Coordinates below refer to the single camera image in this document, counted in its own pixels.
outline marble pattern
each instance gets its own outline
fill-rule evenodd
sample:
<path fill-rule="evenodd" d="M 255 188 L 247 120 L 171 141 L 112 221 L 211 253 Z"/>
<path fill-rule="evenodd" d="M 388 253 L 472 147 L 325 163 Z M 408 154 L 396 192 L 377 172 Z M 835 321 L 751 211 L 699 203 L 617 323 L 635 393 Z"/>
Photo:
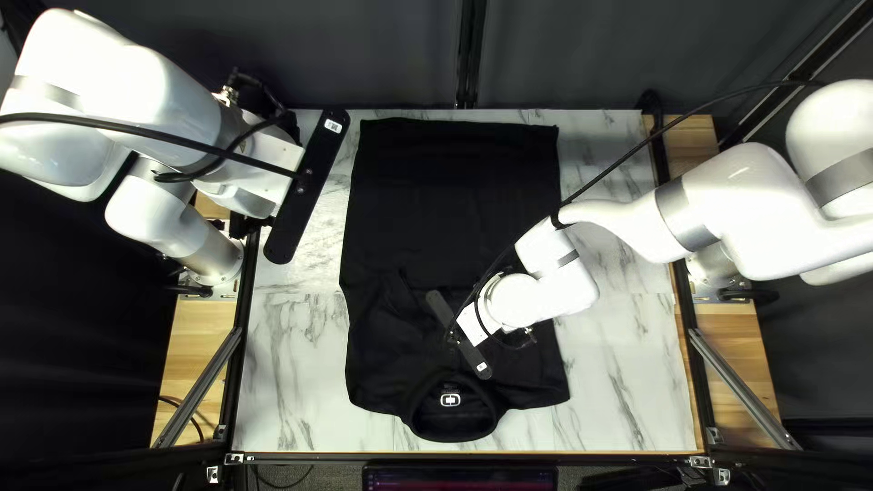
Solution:
<path fill-rule="evenodd" d="M 318 111 L 298 111 L 304 142 Z M 258 258 L 233 448 L 246 452 L 688 451 L 695 449 L 688 382 L 665 265 L 646 262 L 596 225 L 568 229 L 601 288 L 589 310 L 555 321 L 571 399 L 510 410 L 486 438 L 436 443 L 398 417 L 348 401 L 348 316 L 339 289 L 340 253 L 361 120 L 431 120 L 557 125 L 564 196 L 644 138 L 635 111 L 356 110 L 294 260 Z M 629 201 L 654 187 L 645 152 L 586 197 Z M 262 244 L 266 233 L 262 234 Z"/>

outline metal bracket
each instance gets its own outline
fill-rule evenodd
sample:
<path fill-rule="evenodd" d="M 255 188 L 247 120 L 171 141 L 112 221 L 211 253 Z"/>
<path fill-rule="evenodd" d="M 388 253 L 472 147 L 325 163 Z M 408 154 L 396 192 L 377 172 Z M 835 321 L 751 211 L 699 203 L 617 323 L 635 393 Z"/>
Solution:
<path fill-rule="evenodd" d="M 731 471 L 728 469 L 712 469 L 712 480 L 716 486 L 727 486 L 731 483 Z"/>
<path fill-rule="evenodd" d="M 206 467 L 206 482 L 209 484 L 218 484 L 220 476 L 218 474 L 218 466 Z"/>
<path fill-rule="evenodd" d="M 721 432 L 715 426 L 707 426 L 706 427 L 706 442 L 710 445 L 721 445 L 725 443 L 725 439 L 721 436 Z M 727 486 L 731 482 L 731 471 L 730 469 L 723 469 L 721 467 L 713 466 L 714 461 L 707 457 L 709 460 L 710 469 L 712 470 L 712 483 L 715 486 Z"/>
<path fill-rule="evenodd" d="M 705 455 L 692 455 L 688 463 L 697 469 L 712 469 L 712 459 Z"/>
<path fill-rule="evenodd" d="M 725 443 L 725 439 L 722 438 L 721 432 L 715 426 L 706 427 L 706 441 L 710 445 L 721 445 Z"/>
<path fill-rule="evenodd" d="M 720 300 L 718 298 L 719 287 L 707 285 L 701 281 L 695 281 L 690 275 L 688 282 L 691 284 L 691 293 L 694 296 L 694 303 L 749 303 L 747 298 L 736 298 L 729 300 Z M 752 282 L 741 275 L 736 275 L 730 279 L 731 285 L 728 287 L 731 290 L 751 290 Z"/>
<path fill-rule="evenodd" d="M 216 430 L 212 433 L 212 439 L 216 441 L 224 441 L 224 437 L 227 436 L 227 425 L 218 425 L 216 426 Z"/>
<path fill-rule="evenodd" d="M 243 455 L 241 453 L 226 453 L 224 455 L 225 466 L 236 466 L 243 463 Z"/>

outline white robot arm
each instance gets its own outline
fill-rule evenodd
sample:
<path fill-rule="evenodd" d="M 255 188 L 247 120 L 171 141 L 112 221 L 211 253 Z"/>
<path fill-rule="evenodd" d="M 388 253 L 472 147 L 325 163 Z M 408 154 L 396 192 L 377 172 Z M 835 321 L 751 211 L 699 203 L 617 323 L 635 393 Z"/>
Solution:
<path fill-rule="evenodd" d="M 222 149 L 261 121 L 160 53 L 93 17 L 62 9 L 47 10 L 34 23 L 0 107 L 0 114 L 32 112 L 133 124 Z M 200 170 L 216 158 L 106 129 L 51 122 L 0 128 L 0 168 L 79 201 L 103 193 L 131 150 L 141 156 L 107 204 L 109 225 L 178 260 L 203 285 L 233 280 L 242 247 L 189 205 L 195 188 L 233 211 L 267 218 L 282 203 L 289 177 L 226 160 L 193 182 L 161 183 L 157 174 Z M 235 151 L 288 170 L 296 170 L 303 156 L 278 128 L 252 134 Z"/>
<path fill-rule="evenodd" d="M 800 274 L 820 285 L 873 270 L 873 80 L 837 82 L 804 100 L 787 145 L 797 174 L 769 147 L 744 143 L 631 203 L 583 199 L 557 219 L 597 224 L 648 261 L 688 258 L 692 274 L 722 279 Z M 471 304 L 457 318 L 473 345 L 597 300 L 597 286 L 551 220 L 515 250 L 529 273 L 491 278 L 476 299 L 478 314 Z"/>

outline metal post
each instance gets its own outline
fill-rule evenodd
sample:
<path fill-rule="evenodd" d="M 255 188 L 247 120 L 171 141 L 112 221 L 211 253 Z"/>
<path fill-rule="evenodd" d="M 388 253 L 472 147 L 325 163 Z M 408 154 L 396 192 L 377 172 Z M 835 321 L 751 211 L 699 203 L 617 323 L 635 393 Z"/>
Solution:
<path fill-rule="evenodd" d="M 687 334 L 694 349 L 710 364 L 718 373 L 718 376 L 725 381 L 733 395 L 737 396 L 739 402 L 743 403 L 746 411 L 749 412 L 761 430 L 764 430 L 776 442 L 776 445 L 783 450 L 803 450 L 782 426 L 782 423 L 770 413 L 766 406 L 764 406 L 764 403 L 755 396 L 754 392 L 737 375 L 737 372 L 733 371 L 731 365 L 706 342 L 700 329 L 689 329 Z"/>
<path fill-rule="evenodd" d="M 218 347 L 216 354 L 206 365 L 206 368 L 203 369 L 203 373 L 200 374 L 200 377 L 198 377 L 196 382 L 194 382 L 188 395 L 185 396 L 185 399 L 179 407 L 176 408 L 173 416 L 169 419 L 167 425 L 164 426 L 163 431 L 161 431 L 161 434 L 158 435 L 155 444 L 152 445 L 153 448 L 166 448 L 168 446 L 173 446 L 179 439 L 182 430 L 185 429 L 185 425 L 187 425 L 188 421 L 191 419 L 191 415 L 194 414 L 194 411 L 196 411 L 197 406 L 200 405 L 206 392 L 210 389 L 216 377 L 218 377 L 218 373 L 221 371 L 224 364 L 227 363 L 230 355 L 233 354 L 233 350 L 236 349 L 239 344 L 242 333 L 243 330 L 237 327 L 224 338 L 224 341 L 221 343 L 221 346 Z"/>

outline gray wall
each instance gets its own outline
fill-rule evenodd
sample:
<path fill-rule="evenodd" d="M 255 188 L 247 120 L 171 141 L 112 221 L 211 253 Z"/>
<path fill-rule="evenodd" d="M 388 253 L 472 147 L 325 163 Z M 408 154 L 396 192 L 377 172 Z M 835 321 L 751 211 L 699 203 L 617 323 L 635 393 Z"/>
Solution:
<path fill-rule="evenodd" d="M 652 87 L 682 111 L 781 78 L 856 2 L 491 0 L 479 106 L 632 107 Z M 46 4 L 88 11 L 210 86 L 239 65 L 298 107 L 455 99 L 461 0 Z M 718 123 L 741 117 L 742 103 L 718 107 Z"/>
<path fill-rule="evenodd" d="M 781 78 L 796 63 L 791 59 L 855 4 L 491 2 L 479 105 L 632 107 L 643 90 L 655 88 L 668 110 L 684 111 L 713 95 Z M 716 114 L 729 116 L 738 104 Z"/>
<path fill-rule="evenodd" d="M 81 9 L 210 88 L 233 66 L 295 107 L 455 100 L 460 0 L 48 0 Z"/>

